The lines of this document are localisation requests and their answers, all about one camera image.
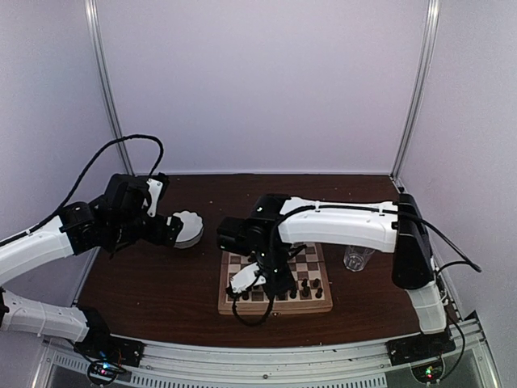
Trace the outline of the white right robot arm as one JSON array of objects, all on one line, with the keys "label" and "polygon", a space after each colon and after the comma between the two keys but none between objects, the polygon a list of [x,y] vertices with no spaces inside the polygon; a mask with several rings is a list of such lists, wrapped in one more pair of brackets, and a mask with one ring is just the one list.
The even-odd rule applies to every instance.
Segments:
[{"label": "white right robot arm", "polygon": [[233,299],[260,286],[272,301],[292,290],[288,266],[298,243],[365,247],[393,257],[392,281],[407,292],[422,333],[414,350],[432,356],[445,343],[447,316],[437,284],[428,229],[414,198],[346,204],[283,194],[262,195],[246,218],[225,217],[216,229],[217,246],[252,259],[226,288]]}]

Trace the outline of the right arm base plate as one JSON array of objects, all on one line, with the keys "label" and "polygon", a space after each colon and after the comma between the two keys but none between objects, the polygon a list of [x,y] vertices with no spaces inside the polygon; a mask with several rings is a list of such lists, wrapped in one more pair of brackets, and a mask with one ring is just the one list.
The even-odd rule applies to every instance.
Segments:
[{"label": "right arm base plate", "polygon": [[456,349],[456,343],[447,332],[433,335],[420,333],[400,339],[391,339],[386,343],[386,348],[391,365],[396,366],[453,352]]}]

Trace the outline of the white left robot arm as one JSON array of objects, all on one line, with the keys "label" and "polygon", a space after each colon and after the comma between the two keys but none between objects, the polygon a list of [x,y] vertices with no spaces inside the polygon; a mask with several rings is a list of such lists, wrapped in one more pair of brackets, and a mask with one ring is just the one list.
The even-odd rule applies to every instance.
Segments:
[{"label": "white left robot arm", "polygon": [[[1,282],[97,247],[114,255],[140,240],[174,245],[182,220],[157,212],[168,184],[164,174],[148,179],[113,175],[105,193],[90,203],[66,205],[43,226],[2,241]],[[1,290],[1,328],[84,342],[99,359],[116,352],[116,341],[96,310],[49,305],[6,289]]]}]

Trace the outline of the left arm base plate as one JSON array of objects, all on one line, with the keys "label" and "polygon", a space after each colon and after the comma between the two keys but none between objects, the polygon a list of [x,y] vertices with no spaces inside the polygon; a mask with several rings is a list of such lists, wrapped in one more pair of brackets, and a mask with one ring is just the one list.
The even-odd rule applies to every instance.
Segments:
[{"label": "left arm base plate", "polygon": [[141,341],[110,336],[106,341],[74,343],[81,354],[91,359],[109,361],[121,366],[138,367],[145,345]]}]

